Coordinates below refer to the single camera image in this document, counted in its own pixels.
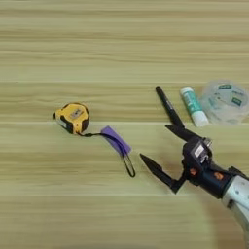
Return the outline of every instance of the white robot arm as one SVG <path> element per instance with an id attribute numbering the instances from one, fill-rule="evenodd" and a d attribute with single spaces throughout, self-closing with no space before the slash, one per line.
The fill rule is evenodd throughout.
<path id="1" fill-rule="evenodd" d="M 212 160 L 211 140 L 176 125 L 166 126 L 175 135 L 186 141 L 183 146 L 183 173 L 177 179 L 162 171 L 162 167 L 150 158 L 140 155 L 142 160 L 173 193 L 177 194 L 185 181 L 200 186 L 233 212 L 245 233 L 246 248 L 249 249 L 249 178 L 235 167 L 228 170 Z"/>
<path id="2" fill-rule="evenodd" d="M 243 227 L 246 249 L 249 249 L 249 181 L 241 176 L 232 178 L 222 202 Z"/>

